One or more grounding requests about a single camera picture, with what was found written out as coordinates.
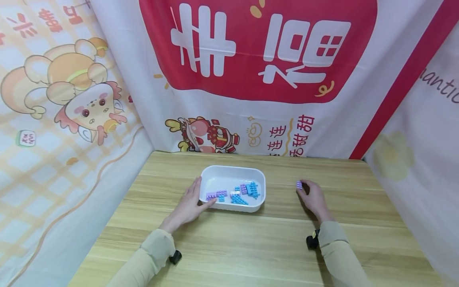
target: fabric backdrop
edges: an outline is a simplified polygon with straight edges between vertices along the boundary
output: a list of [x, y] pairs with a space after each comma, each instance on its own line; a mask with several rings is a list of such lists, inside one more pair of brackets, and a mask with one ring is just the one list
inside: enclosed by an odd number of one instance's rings
[[[65, 267], [78, 266], [111, 215], [104, 210], [115, 210], [136, 176], [111, 177], [142, 126], [104, 38], [84, 0], [0, 4], [0, 286], [36, 259], [28, 277], [36, 280], [19, 286], [65, 285], [75, 271]], [[131, 155], [133, 171], [146, 146]], [[103, 208], [63, 220], [106, 178], [123, 182], [102, 186]], [[59, 256], [46, 252], [50, 242]]]
[[432, 266], [459, 285], [459, 25], [369, 150], [367, 161]]
[[92, 1], [156, 149], [328, 158], [365, 154], [452, 2]]

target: printed banner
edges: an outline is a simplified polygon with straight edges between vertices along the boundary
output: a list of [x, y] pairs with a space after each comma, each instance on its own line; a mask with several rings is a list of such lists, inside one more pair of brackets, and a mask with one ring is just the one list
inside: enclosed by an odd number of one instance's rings
[[0, 285], [7, 286], [141, 123], [88, 1], [0, 4], [0, 54]]
[[373, 117], [393, 113], [380, 104], [421, 37], [443, 42], [428, 27], [449, 29], [443, 0], [92, 3], [168, 152], [349, 158]]

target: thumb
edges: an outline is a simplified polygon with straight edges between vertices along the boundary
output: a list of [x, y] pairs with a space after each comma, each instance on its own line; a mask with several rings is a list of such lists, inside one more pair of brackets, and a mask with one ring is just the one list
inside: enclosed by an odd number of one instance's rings
[[215, 203], [217, 202], [217, 199], [214, 198], [212, 200], [209, 200], [208, 202], [206, 203], [203, 203], [199, 209], [200, 209], [200, 212], [203, 212], [204, 210], [208, 209], [209, 207], [211, 207], [212, 205], [214, 205]]

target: red stripe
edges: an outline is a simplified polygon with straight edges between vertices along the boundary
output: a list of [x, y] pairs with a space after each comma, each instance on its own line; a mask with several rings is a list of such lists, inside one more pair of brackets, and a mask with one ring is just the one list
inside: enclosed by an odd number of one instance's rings
[[364, 157], [371, 144], [376, 140], [406, 94], [413, 87], [419, 75], [448, 37], [451, 30], [459, 21], [459, 13], [453, 11], [459, 11], [459, 1], [444, 0], [381, 103], [381, 106], [376, 111], [367, 130], [355, 146], [354, 151], [349, 157], [350, 159], [361, 159]]

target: wood grain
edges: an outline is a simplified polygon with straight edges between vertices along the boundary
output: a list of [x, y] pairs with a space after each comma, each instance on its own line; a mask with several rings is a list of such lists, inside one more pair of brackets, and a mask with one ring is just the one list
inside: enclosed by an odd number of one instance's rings
[[331, 286], [296, 180], [321, 184], [329, 208], [374, 286], [439, 286], [440, 280], [363, 161], [154, 152], [69, 286], [104, 286], [213, 164], [260, 169], [267, 197], [255, 214], [209, 210], [174, 234], [183, 254], [150, 286]]

